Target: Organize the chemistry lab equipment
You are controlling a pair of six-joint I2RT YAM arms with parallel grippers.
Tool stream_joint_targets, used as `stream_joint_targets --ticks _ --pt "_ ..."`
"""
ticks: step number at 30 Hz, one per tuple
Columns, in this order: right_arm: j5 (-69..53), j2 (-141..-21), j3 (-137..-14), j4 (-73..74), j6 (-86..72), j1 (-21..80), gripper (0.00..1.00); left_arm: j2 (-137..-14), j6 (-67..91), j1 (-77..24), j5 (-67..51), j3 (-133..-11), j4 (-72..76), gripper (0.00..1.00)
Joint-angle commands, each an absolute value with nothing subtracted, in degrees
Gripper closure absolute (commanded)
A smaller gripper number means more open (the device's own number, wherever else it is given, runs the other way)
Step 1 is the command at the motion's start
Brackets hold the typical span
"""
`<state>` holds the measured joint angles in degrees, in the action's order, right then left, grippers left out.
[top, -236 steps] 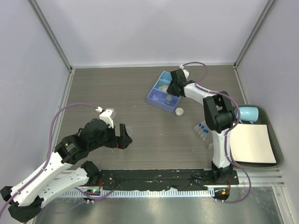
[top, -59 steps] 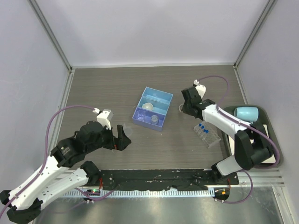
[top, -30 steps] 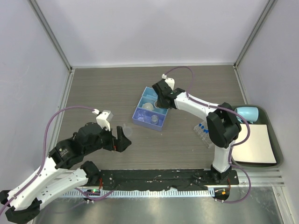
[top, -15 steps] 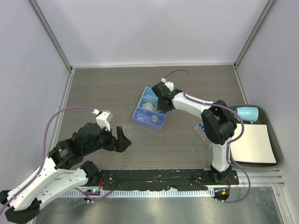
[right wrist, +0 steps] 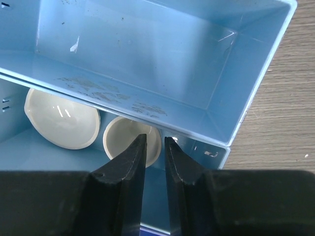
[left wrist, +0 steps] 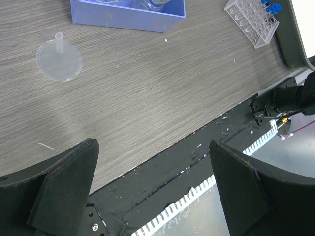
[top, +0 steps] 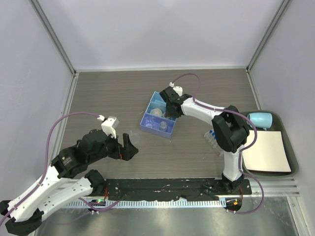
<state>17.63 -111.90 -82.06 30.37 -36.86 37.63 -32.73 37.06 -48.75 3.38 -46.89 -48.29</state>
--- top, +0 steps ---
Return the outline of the glass beaker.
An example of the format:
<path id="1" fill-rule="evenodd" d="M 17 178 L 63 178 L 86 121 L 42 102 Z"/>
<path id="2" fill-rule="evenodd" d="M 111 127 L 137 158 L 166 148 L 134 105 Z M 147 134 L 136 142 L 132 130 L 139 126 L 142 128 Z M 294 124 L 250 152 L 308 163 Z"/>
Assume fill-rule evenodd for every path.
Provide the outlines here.
<path id="1" fill-rule="evenodd" d="M 156 127 L 156 119 L 154 117 L 151 116 L 146 116 L 144 118 L 144 126 L 154 129 Z"/>

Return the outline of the white ceramic bowl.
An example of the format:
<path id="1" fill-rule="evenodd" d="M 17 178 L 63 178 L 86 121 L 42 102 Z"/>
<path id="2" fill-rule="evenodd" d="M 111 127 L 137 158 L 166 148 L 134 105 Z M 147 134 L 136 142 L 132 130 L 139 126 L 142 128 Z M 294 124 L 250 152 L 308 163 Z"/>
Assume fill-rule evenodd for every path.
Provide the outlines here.
<path id="1" fill-rule="evenodd" d="M 162 110 L 159 109 L 159 108 L 154 108 L 154 109 L 152 109 L 152 110 L 150 111 L 150 114 L 151 114 L 151 115 L 154 115 L 154 116 L 157 116 L 157 117 L 162 117 L 163 112 L 162 112 Z"/>

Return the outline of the small glass bottle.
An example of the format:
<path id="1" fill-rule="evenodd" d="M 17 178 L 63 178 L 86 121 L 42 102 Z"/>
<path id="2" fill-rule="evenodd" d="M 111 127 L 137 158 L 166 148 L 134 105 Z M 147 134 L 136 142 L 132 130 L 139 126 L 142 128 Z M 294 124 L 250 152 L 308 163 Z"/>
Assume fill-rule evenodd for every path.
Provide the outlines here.
<path id="1" fill-rule="evenodd" d="M 165 121 L 162 121 L 159 124 L 159 129 L 160 129 L 160 131 L 167 132 L 167 130 L 168 130 L 168 123 L 165 122 Z"/>

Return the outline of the purple-blue plastic bin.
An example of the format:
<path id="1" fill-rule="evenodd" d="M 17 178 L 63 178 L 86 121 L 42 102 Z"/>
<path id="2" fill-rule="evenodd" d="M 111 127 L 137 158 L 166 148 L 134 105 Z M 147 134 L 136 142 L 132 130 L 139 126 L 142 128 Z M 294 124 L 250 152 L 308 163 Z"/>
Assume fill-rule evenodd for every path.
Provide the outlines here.
<path id="1" fill-rule="evenodd" d="M 151 129 L 151 128 L 148 128 L 148 127 L 144 126 L 144 118 L 146 116 L 151 116 L 151 117 L 154 117 L 156 119 L 156 127 L 154 129 Z M 162 121 L 165 121 L 165 122 L 168 123 L 168 130 L 167 130 L 167 132 L 160 131 L 160 129 L 159 129 L 159 124 Z M 141 129 L 141 131 L 144 131 L 144 132 L 147 132 L 147 133 L 150 133 L 150 134 L 153 134 L 153 135 L 157 135 L 157 136 L 160 136 L 160 137 L 171 139 L 172 134 L 173 134 L 173 130 L 174 130 L 174 127 L 175 127 L 175 124 L 176 124 L 176 120 L 173 121 L 173 120 L 169 120 L 169 119 L 165 119 L 165 118 L 161 118 L 161 117 L 157 117 L 157 116 L 145 113 L 143 115 L 142 119 L 141 119 L 141 122 L 140 122 L 140 129 Z"/>

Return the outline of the clear plastic tube rack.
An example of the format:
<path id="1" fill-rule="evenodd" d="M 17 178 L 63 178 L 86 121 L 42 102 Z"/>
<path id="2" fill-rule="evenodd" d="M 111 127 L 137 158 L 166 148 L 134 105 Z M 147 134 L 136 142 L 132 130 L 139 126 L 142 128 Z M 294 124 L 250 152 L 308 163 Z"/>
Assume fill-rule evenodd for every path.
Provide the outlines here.
<path id="1" fill-rule="evenodd" d="M 222 150 L 222 148 L 219 146 L 217 140 L 215 140 L 214 137 L 212 136 L 212 134 L 209 133 L 209 131 L 204 134 L 204 138 L 205 138 L 205 140 L 210 144 L 210 146 L 211 146 L 212 149 L 215 151 L 215 153 L 216 153 L 218 156 L 222 157 L 222 156 L 223 156 L 223 150 Z"/>

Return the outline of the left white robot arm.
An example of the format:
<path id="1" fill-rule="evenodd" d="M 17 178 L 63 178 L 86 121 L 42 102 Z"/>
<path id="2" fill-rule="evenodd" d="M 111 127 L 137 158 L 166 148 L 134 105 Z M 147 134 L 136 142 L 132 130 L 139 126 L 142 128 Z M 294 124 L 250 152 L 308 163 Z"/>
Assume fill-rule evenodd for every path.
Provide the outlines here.
<path id="1" fill-rule="evenodd" d="M 97 170 L 90 170 L 71 186 L 57 188 L 74 179 L 87 167 L 103 158 L 110 157 L 129 161 L 138 153 L 129 135 L 123 134 L 123 144 L 101 130 L 92 130 L 74 146 L 62 149 L 51 161 L 46 173 L 30 188 L 14 200 L 0 203 L 0 213 L 5 217 L 8 233 L 27 236 L 38 229 L 52 213 L 66 204 L 84 196 L 100 196 L 106 186 L 104 177 Z"/>

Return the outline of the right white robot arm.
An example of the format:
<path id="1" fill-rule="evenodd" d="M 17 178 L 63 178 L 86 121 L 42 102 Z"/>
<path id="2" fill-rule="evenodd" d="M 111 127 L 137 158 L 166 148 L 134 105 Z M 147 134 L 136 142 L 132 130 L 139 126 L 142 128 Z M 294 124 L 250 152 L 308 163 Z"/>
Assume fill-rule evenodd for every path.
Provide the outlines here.
<path id="1" fill-rule="evenodd" d="M 227 108 L 212 106 L 171 86 L 159 94 L 166 103 L 168 117 L 190 116 L 212 126 L 216 142 L 223 150 L 224 156 L 222 188 L 227 194 L 238 191 L 244 179 L 242 149 L 250 134 L 244 121 L 245 117 L 234 106 Z"/>

